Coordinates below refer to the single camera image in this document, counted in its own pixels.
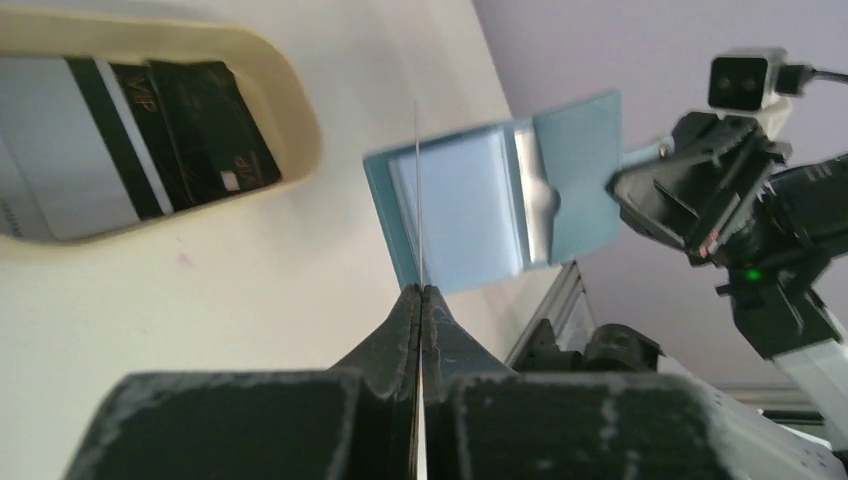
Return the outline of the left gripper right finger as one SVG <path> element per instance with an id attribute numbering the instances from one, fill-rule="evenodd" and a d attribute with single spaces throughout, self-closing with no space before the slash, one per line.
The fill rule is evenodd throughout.
<path id="1" fill-rule="evenodd" d="M 732 479 L 726 429 L 690 381 L 519 374 L 421 291 L 426 465 L 433 479 Z"/>

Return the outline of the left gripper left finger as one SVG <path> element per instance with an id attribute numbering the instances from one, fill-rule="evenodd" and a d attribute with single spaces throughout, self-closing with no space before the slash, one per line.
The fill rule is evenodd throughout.
<path id="1" fill-rule="evenodd" d="M 103 399 L 69 479 L 412 479 L 422 290 L 330 368 L 160 371 Z"/>

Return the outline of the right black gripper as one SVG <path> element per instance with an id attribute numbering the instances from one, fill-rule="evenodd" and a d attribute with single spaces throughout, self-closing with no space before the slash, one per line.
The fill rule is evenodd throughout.
<path id="1" fill-rule="evenodd" d="M 610 181 L 623 221 L 694 266 L 775 268 L 847 252 L 847 157 L 787 167 L 752 117 L 692 111 L 672 149 Z"/>

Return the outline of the blue card holder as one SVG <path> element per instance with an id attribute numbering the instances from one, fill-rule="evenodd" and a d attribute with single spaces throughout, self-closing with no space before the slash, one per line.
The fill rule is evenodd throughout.
<path id="1" fill-rule="evenodd" d="M 673 147 L 623 146 L 622 101 L 605 92 L 557 110 L 421 140 L 427 280 L 445 294 L 551 268 L 619 232 L 608 185 Z M 365 176 L 400 286 L 419 284 L 414 140 L 367 155 Z"/>

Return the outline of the white card with black stripe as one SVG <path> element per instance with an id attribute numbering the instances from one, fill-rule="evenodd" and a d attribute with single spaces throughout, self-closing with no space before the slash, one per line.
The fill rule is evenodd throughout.
<path id="1" fill-rule="evenodd" d="M 1 60 L 1 139 L 53 242 L 176 212 L 111 66 L 80 57 Z"/>

